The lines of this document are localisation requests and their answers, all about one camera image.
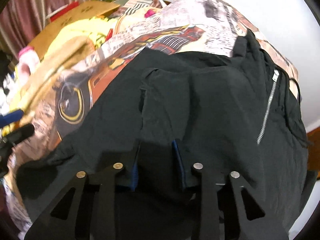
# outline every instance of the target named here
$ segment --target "pink curtain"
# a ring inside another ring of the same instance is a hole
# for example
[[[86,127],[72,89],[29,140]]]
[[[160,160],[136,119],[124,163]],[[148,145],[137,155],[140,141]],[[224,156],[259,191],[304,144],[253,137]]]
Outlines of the pink curtain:
[[[86,0],[10,0],[0,14],[0,49],[18,53],[46,25],[46,16],[73,1]]]

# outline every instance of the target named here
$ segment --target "silver screw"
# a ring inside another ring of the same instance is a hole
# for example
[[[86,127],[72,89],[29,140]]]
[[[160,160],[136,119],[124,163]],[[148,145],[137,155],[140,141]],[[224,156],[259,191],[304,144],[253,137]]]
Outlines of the silver screw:
[[[240,177],[240,173],[237,172],[237,171],[232,171],[232,172],[230,173],[230,175],[231,175],[231,177],[233,177],[233,178],[235,178],[235,179],[237,179],[237,178]]]
[[[116,170],[122,169],[123,168],[123,164],[122,163],[115,163],[113,165],[113,168]]]
[[[201,170],[203,168],[203,165],[201,163],[195,163],[193,164],[193,167],[196,169],[196,170]]]
[[[85,176],[85,172],[84,172],[84,171],[79,171],[79,172],[77,173],[77,178],[79,178],[79,179],[84,178],[84,176]]]

